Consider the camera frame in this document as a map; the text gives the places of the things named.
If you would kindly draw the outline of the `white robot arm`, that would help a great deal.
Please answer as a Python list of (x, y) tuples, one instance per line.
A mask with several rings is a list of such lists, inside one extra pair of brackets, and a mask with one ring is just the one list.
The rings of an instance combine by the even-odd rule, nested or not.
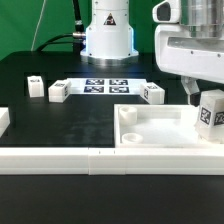
[(129, 2), (92, 0), (83, 61), (134, 61), (134, 41), (148, 39), (159, 69), (179, 75), (186, 92), (198, 90), (198, 79), (224, 84), (224, 0), (152, 0), (141, 6), (140, 19)]

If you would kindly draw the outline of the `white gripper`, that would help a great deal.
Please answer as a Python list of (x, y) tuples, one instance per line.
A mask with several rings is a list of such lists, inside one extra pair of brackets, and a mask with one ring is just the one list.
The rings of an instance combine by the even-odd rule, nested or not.
[(155, 30), (155, 57), (161, 71), (182, 76), (189, 105), (200, 103), (196, 79), (224, 84), (224, 31), (221, 38), (200, 39), (191, 38), (180, 25), (159, 25)]

